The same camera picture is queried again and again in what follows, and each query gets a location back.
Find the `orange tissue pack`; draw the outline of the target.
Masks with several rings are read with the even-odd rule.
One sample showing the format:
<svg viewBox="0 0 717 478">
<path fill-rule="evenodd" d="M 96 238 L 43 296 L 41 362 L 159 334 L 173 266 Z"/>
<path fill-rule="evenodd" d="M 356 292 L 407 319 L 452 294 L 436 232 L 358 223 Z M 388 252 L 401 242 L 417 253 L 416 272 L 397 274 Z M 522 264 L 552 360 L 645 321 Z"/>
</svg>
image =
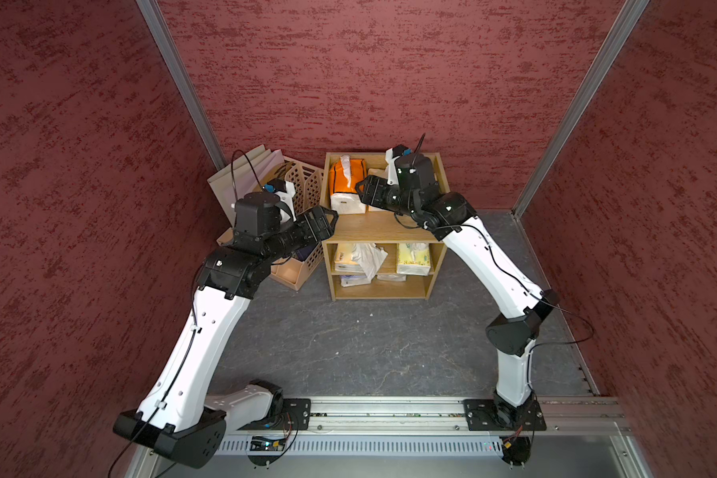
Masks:
<svg viewBox="0 0 717 478">
<path fill-rule="evenodd" d="M 329 170 L 328 193 L 331 208 L 340 215 L 365 214 L 366 205 L 360 200 L 357 185 L 367 176 L 364 159 L 341 155 Z"/>
</svg>

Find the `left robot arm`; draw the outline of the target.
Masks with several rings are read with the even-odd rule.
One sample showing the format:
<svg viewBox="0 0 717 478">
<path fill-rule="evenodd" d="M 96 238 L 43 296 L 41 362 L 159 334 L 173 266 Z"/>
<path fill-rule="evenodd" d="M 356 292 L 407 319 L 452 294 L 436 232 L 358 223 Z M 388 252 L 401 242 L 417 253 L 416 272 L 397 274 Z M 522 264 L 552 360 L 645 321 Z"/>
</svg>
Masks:
<svg viewBox="0 0 717 478">
<path fill-rule="evenodd" d="M 272 266 L 331 238 L 338 220 L 322 206 L 296 214 L 281 194 L 267 190 L 238 200 L 232 239 L 199 267 L 191 311 L 167 364 L 139 407 L 118 416 L 115 434 L 175 464 L 201 468 L 228 428 L 259 423 L 291 431 L 281 388 L 265 380 L 250 382 L 219 408 L 205 400 L 232 332 Z"/>
</svg>

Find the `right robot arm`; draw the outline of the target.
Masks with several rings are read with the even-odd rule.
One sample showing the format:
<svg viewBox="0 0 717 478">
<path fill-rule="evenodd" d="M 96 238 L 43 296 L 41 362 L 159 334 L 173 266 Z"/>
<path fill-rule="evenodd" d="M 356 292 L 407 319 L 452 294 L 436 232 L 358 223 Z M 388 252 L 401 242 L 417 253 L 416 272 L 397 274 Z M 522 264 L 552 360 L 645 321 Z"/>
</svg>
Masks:
<svg viewBox="0 0 717 478">
<path fill-rule="evenodd" d="M 559 310 L 555 291 L 542 290 L 502 251 L 476 210 L 457 192 L 442 192 L 432 160 L 400 145 L 386 151 L 386 171 L 357 184 L 362 203 L 410 217 L 452 250 L 496 301 L 500 315 L 486 328 L 498 352 L 492 412 L 504 428 L 518 428 L 535 405 L 531 358 L 543 322 Z"/>
</svg>

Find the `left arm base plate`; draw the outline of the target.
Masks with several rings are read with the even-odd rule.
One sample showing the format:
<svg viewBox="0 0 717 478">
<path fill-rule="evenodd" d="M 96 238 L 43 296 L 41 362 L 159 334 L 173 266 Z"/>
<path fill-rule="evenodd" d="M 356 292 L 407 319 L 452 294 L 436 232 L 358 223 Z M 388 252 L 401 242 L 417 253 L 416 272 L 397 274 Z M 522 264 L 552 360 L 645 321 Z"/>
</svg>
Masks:
<svg viewBox="0 0 717 478">
<path fill-rule="evenodd" d="M 240 430 L 254 431 L 303 431 L 310 422 L 312 400 L 310 398 L 281 398 L 274 400 L 272 408 L 261 420 L 241 426 Z"/>
</svg>

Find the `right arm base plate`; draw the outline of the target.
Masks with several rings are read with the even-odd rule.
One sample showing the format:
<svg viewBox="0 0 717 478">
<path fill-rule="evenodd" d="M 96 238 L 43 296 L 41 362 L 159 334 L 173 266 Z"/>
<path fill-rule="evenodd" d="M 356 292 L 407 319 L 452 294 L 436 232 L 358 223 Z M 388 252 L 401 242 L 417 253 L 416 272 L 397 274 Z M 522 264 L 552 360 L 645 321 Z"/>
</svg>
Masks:
<svg viewBox="0 0 717 478">
<path fill-rule="evenodd" d="M 535 396 L 529 396 L 521 406 L 512 406 L 502 398 L 471 398 L 462 403 L 470 431 L 547 430 L 544 414 Z"/>
</svg>

